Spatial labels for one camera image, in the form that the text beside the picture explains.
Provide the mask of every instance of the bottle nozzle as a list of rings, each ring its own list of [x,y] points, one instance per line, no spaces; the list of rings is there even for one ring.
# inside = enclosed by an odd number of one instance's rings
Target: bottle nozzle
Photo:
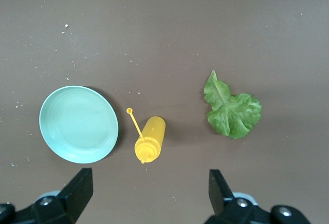
[[[144,151],[141,156],[141,160],[140,160],[141,163],[144,164],[148,157],[149,157],[149,152]]]

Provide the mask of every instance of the plate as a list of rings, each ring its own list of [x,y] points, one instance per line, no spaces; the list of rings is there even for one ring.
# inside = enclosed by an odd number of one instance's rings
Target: plate
[[[39,125],[52,151],[75,163],[92,163],[107,156],[119,133],[109,102],[83,86],[66,86],[50,94],[41,107]]]

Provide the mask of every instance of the lettuce leaf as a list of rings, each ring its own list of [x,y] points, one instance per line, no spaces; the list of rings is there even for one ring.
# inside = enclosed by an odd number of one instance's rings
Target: lettuce leaf
[[[242,138],[261,118],[259,100],[245,93],[232,96],[228,85],[217,80],[215,71],[211,72],[204,93],[206,102],[212,108],[207,114],[208,122],[222,135]]]

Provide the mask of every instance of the light blue plate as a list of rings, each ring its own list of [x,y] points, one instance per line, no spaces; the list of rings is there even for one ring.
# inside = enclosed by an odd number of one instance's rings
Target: light blue plate
[[[39,124],[48,146],[75,163],[104,158],[118,139],[118,120],[108,101],[82,86],[54,91],[43,103]]]

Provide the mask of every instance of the squeeze bottle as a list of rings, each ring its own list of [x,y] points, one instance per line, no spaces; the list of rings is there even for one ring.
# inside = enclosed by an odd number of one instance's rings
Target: squeeze bottle
[[[159,116],[152,116],[149,118],[141,132],[134,118],[133,109],[128,108],[127,113],[130,114],[139,133],[139,138],[135,143],[135,153],[137,158],[142,164],[154,161],[158,158],[161,152],[166,129],[165,121]]]

